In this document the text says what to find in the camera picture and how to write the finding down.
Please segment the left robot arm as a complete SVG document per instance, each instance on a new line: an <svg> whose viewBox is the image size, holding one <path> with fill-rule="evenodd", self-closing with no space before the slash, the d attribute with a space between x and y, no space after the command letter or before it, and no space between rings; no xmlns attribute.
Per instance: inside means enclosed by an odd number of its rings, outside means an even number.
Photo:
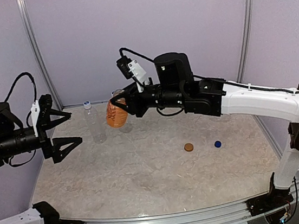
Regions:
<svg viewBox="0 0 299 224"><path fill-rule="evenodd" d="M45 159L54 163L63 161L79 146L81 137L50 139L47 131L66 122L72 116L52 108L52 97L42 95L31 107L32 126L24 127L10 109L8 102L0 103L0 167L10 164L19 154L42 150ZM46 201L34 204L18 215L0 220L0 224L65 224L60 214Z"/></svg>

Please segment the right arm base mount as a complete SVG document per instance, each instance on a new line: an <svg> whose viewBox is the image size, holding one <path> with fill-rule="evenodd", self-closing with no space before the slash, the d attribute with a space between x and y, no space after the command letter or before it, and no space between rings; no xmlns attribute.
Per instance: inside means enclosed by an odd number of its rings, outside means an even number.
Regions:
<svg viewBox="0 0 299 224"><path fill-rule="evenodd" d="M274 185L274 175L275 174L272 173L270 177L270 188L267 193L246 201L246 206L248 207L251 216L269 212L294 200L290 188L283 190L276 189Z"/></svg>

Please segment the orange juice bottle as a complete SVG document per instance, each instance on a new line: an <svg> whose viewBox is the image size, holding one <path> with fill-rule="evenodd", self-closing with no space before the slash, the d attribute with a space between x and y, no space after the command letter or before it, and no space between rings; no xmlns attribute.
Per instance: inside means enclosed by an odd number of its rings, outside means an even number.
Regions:
<svg viewBox="0 0 299 224"><path fill-rule="evenodd" d="M128 113L111 103L109 100L106 109L106 122L112 128L121 128L127 122Z"/></svg>

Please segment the brown bottle cap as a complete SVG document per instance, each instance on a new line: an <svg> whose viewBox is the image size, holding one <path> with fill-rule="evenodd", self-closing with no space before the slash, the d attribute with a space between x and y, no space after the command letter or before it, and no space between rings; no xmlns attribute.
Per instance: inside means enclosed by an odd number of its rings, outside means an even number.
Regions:
<svg viewBox="0 0 299 224"><path fill-rule="evenodd" d="M184 150L187 151L187 152L192 152L193 149L194 149L194 147L193 147L193 144L191 144L191 143L186 143L184 145Z"/></svg>

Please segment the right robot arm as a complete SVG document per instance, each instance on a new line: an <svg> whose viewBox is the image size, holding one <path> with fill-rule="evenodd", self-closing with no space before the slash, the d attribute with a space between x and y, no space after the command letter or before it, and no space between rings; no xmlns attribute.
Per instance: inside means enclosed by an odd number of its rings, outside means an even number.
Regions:
<svg viewBox="0 0 299 224"><path fill-rule="evenodd" d="M121 57L119 70L133 83L111 99L128 114L141 118L150 108L178 108L182 112L219 117L246 114L273 117L289 122L289 139L278 169L270 181L265 204L276 208L299 169L299 86L271 88L251 86L220 78L194 75L183 53L165 53L155 57L159 83L147 77L137 61Z"/></svg>

